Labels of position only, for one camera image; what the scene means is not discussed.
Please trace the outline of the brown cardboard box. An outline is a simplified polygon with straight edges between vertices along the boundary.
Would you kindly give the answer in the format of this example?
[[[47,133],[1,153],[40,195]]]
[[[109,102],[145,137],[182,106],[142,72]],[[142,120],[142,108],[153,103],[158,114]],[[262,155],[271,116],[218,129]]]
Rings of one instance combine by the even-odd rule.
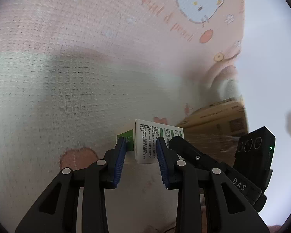
[[[238,140],[248,133],[242,99],[230,98],[194,111],[177,124],[185,140],[218,162],[234,164]]]

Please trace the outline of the small white green medicine box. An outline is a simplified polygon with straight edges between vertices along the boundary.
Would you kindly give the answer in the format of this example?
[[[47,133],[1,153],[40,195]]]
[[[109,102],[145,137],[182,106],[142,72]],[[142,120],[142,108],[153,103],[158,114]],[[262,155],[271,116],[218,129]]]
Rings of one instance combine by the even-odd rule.
[[[168,144],[175,137],[184,137],[183,129],[176,126],[135,119],[119,129],[116,138],[126,139],[126,164],[158,163],[156,142],[159,137]]]

